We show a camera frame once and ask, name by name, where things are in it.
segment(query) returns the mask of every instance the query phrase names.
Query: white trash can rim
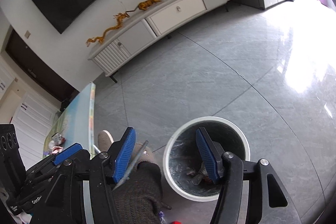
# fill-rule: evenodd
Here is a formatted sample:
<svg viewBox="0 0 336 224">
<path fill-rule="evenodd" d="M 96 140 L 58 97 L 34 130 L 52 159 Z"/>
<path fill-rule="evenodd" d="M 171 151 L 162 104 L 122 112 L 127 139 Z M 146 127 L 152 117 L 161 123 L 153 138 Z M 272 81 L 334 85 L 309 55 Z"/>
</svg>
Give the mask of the white trash can rim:
<svg viewBox="0 0 336 224">
<path fill-rule="evenodd" d="M 173 188 L 173 190 L 178 193 L 179 195 L 181 195 L 184 198 L 187 198 L 189 200 L 192 201 L 197 201 L 197 202 L 208 202 L 208 201 L 214 201 L 218 199 L 219 194 L 214 195 L 214 196 L 195 196 L 195 195 L 191 195 L 189 193 L 186 193 L 185 191 L 183 191 L 173 180 L 170 172 L 169 172 L 169 154 L 170 151 L 172 149 L 173 144 L 175 143 L 175 141 L 177 140 L 177 138 L 181 135 L 182 132 L 184 132 L 186 129 L 188 129 L 189 127 L 193 126 L 196 123 L 200 123 L 200 122 L 218 122 L 218 123 L 222 123 L 225 125 L 228 125 L 229 127 L 231 127 L 241 138 L 241 141 L 243 142 L 244 145 L 244 149 L 245 149 L 245 160 L 250 161 L 250 147 L 249 144 L 247 142 L 247 139 L 244 135 L 244 133 L 238 128 L 238 126 L 236 126 L 234 123 L 220 118 L 220 117 L 212 117 L 212 116 L 206 116 L 206 117 L 200 117 L 200 118 L 196 118 L 193 119 L 187 123 L 185 123 L 184 125 L 182 125 L 178 130 L 176 130 L 176 132 L 171 136 L 171 138 L 169 139 L 164 154 L 163 154 L 163 173 L 165 175 L 165 178 L 168 182 L 168 184 L 170 185 L 171 188 Z"/>
</svg>

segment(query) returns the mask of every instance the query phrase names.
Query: glossy floor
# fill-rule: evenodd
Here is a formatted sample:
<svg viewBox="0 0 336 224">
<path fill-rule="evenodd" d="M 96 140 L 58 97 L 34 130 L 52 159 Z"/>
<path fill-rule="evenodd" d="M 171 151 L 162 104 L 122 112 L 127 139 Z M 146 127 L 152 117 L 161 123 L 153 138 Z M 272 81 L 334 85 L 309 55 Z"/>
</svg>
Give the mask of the glossy floor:
<svg viewBox="0 0 336 224">
<path fill-rule="evenodd" d="M 268 159 L 303 223 L 336 188 L 336 13 L 315 0 L 267 11 L 232 4 L 188 23 L 96 82 L 95 132 L 127 126 L 164 146 L 191 119 L 218 116 L 246 135 L 251 160 Z M 195 203 L 164 182 L 169 221 L 209 223 L 215 202 Z"/>
</svg>

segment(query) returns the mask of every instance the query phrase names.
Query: white tv stand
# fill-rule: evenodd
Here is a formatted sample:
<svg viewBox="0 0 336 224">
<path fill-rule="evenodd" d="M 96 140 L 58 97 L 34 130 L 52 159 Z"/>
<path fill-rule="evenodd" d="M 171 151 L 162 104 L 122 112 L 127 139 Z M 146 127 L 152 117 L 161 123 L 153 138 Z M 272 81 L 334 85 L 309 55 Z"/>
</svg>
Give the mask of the white tv stand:
<svg viewBox="0 0 336 224">
<path fill-rule="evenodd" d="M 170 32 L 229 0 L 163 0 L 147 11 L 131 15 L 121 29 L 110 31 L 97 43 L 88 60 L 113 79 L 113 73 Z"/>
</svg>

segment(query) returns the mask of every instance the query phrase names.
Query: metal screw head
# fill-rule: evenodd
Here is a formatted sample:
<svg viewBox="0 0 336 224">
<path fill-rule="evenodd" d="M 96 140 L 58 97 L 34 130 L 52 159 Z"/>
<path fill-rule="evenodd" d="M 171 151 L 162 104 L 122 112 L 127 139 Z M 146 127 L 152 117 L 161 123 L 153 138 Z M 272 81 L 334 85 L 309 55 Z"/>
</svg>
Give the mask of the metal screw head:
<svg viewBox="0 0 336 224">
<path fill-rule="evenodd" d="M 267 165 L 269 164 L 268 160 L 265 160 L 265 159 L 261 159 L 261 160 L 260 160 L 260 163 L 261 163 L 262 165 L 265 165 L 265 166 L 267 166 Z"/>
<path fill-rule="evenodd" d="M 109 156 L 109 153 L 107 153 L 107 152 L 100 152 L 98 154 L 98 157 L 101 158 L 101 159 L 106 159 L 108 156 Z"/>
<path fill-rule="evenodd" d="M 232 158 L 233 158 L 233 155 L 234 155 L 234 154 L 233 154 L 232 152 L 225 152 L 225 153 L 224 153 L 224 157 L 225 157 L 225 158 L 228 158 L 228 159 L 232 159 Z"/>
<path fill-rule="evenodd" d="M 66 159 L 64 162 L 63 162 L 63 164 L 65 165 L 65 166 L 68 166 L 68 165 L 70 165 L 72 163 L 72 160 L 71 159 Z"/>
</svg>

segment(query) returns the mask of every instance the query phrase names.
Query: brown door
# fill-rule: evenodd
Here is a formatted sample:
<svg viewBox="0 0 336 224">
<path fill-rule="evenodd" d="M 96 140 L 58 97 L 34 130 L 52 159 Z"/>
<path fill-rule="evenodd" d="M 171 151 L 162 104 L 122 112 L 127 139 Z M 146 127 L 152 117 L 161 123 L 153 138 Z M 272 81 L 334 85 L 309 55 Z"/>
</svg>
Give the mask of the brown door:
<svg viewBox="0 0 336 224">
<path fill-rule="evenodd" d="M 25 73 L 59 101 L 69 99 L 75 91 L 74 87 L 48 67 L 14 30 L 6 52 Z"/>
</svg>

